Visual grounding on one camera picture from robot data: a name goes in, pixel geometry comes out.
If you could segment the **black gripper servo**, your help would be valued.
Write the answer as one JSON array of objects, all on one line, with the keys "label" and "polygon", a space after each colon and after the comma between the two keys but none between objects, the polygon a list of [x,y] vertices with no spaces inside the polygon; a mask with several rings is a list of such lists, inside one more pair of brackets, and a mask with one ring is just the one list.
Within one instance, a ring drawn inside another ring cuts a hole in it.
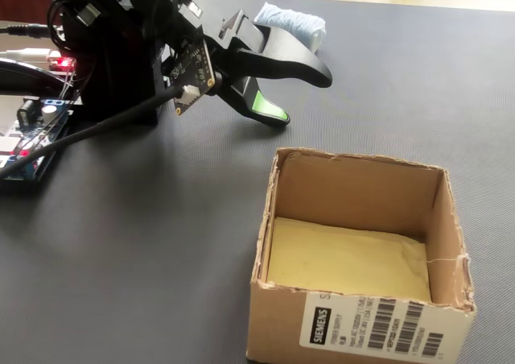
[{"label": "black gripper servo", "polygon": [[200,0],[149,1],[149,35],[171,49],[162,73],[170,77],[188,47],[205,45],[213,71],[230,83],[217,95],[246,118],[271,127],[290,123],[289,114],[263,96],[256,78],[292,78],[319,88],[332,85],[327,65],[289,31],[255,23],[243,10],[221,18]]}]

